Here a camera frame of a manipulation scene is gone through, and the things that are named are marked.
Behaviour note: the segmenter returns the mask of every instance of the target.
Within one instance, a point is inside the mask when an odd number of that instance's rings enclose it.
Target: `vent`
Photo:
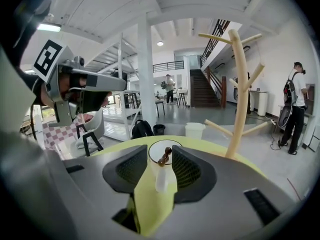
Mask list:
[[[250,189],[244,192],[245,197],[252,205],[264,225],[269,224],[279,216],[276,208],[258,189]]]

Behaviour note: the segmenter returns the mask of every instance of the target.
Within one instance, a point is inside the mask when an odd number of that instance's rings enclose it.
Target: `ceiling light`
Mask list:
[[[53,23],[41,23],[37,28],[37,30],[46,30],[46,31],[53,31],[53,32],[60,32],[61,25],[53,24]]]

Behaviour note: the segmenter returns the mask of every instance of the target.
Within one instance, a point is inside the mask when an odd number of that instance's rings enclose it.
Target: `white pillar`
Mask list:
[[[142,118],[152,128],[156,124],[157,115],[154,96],[151,26],[146,14],[138,19],[138,69]]]
[[[186,103],[188,104],[188,106],[190,106],[191,105],[191,82],[190,82],[190,62],[189,62],[188,56],[183,56],[183,63],[184,63],[184,70],[186,73],[186,84],[187,84],[187,90],[188,90]]]

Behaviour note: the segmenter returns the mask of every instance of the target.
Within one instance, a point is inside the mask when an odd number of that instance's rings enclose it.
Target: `white bucket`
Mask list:
[[[206,126],[198,122],[188,122],[185,126],[185,136],[193,139],[201,140],[202,132]]]

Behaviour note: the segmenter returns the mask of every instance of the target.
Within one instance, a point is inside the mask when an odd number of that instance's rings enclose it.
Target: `white shirt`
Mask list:
[[[297,70],[292,70],[289,79],[291,80],[292,77],[294,76],[294,74],[298,72]],[[295,89],[295,93],[297,96],[296,102],[293,102],[292,106],[297,106],[297,107],[303,107],[305,106],[305,98],[304,98],[304,94],[302,93],[302,89],[306,89],[306,83],[305,83],[305,79],[304,79],[304,74],[302,73],[297,73],[295,74],[293,80],[292,80],[293,84],[294,84],[294,89]]]

